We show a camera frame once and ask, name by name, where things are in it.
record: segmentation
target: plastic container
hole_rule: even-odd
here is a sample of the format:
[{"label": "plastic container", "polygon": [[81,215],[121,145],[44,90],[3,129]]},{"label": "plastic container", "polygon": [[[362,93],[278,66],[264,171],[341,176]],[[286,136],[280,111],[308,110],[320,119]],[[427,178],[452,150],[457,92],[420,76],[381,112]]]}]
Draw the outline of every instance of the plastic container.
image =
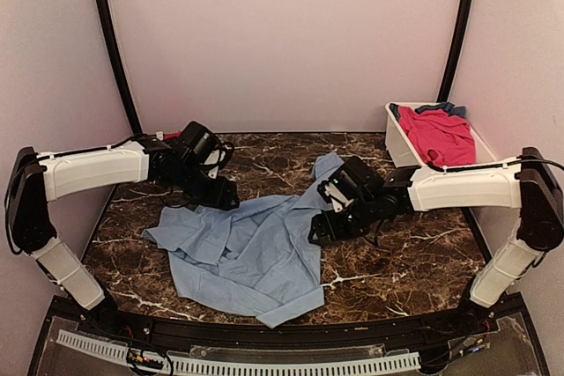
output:
[{"label": "plastic container", "polygon": [[[386,125],[386,149],[390,153],[394,165],[396,167],[402,166],[427,166],[419,154],[413,147],[409,138],[399,126],[399,122],[390,110],[390,104],[386,104],[386,111],[388,112],[388,123]],[[424,103],[396,103],[398,106],[410,107],[411,109],[417,109],[424,105],[436,105],[433,102]],[[484,140],[474,131],[471,127],[470,133],[474,138],[476,144],[476,163],[490,163],[496,160],[496,157],[492,151],[487,147]]]}]

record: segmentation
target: brown marble surface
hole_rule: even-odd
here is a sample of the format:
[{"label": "brown marble surface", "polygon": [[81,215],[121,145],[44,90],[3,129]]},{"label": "brown marble surface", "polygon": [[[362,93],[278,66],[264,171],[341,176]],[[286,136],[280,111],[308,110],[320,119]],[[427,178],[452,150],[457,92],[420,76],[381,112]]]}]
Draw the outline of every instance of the brown marble surface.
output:
[{"label": "brown marble surface", "polygon": [[[225,176],[237,181],[241,200],[301,194],[311,184],[315,159],[329,151],[357,155],[385,174],[393,163],[382,134],[267,134],[223,136],[236,146]],[[85,255],[85,265],[122,310],[190,321],[260,324],[179,298],[167,254],[144,240],[165,205],[182,193],[151,183],[123,184],[115,192]],[[325,306],[292,324],[389,319],[456,306],[467,281],[484,265],[460,210],[414,213],[387,222],[379,247],[364,239],[322,252]]]}]

